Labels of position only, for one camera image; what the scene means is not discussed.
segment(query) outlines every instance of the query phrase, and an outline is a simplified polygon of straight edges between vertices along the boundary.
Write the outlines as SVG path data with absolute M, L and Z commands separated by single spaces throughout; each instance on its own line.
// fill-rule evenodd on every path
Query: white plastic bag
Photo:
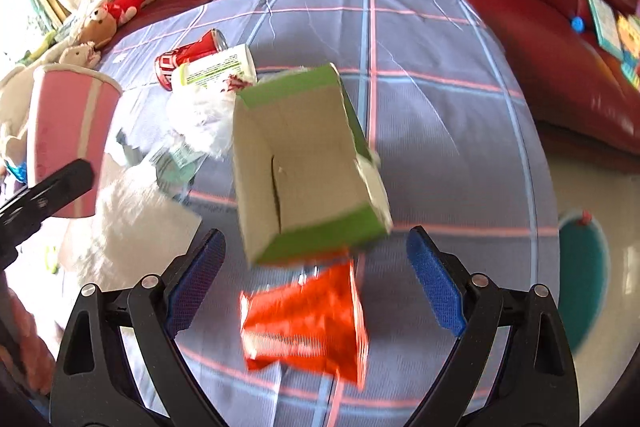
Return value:
M 185 86 L 172 93 L 166 114 L 192 149 L 220 158 L 231 148 L 235 101 L 233 91 Z

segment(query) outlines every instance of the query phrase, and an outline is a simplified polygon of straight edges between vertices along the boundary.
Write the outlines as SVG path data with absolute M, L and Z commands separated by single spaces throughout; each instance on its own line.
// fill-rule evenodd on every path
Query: pink storage bin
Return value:
M 33 76 L 27 135 L 29 186 L 84 158 L 94 169 L 94 188 L 55 216 L 93 216 L 104 146 L 122 88 L 106 74 L 69 64 L 41 66 Z

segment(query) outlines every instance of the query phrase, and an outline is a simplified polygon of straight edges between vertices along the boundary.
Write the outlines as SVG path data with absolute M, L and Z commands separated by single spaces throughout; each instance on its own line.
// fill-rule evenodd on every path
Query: blue gripper pad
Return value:
M 406 253 L 438 324 L 459 337 L 466 328 L 462 296 L 447 270 L 415 230 L 411 230 L 407 237 Z
M 191 326 L 193 317 L 222 267 L 225 250 L 225 236 L 222 232 L 216 232 L 196 254 L 191 266 L 169 296 L 164 327 L 172 339 L 178 331 Z

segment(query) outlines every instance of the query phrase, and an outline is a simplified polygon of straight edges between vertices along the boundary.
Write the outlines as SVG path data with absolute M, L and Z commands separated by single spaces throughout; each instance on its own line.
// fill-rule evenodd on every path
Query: cardboard box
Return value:
M 233 133 L 250 263 L 319 259 L 391 230 L 385 187 L 334 65 L 239 91 Z

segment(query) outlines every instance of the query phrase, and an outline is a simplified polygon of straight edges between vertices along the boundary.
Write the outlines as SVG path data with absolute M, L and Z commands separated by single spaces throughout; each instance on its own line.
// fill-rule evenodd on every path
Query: book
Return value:
M 618 35 L 616 25 L 616 15 L 613 8 L 603 0 L 587 0 L 591 8 L 593 23 L 596 27 L 596 36 L 600 47 L 616 57 L 623 60 L 622 45 Z

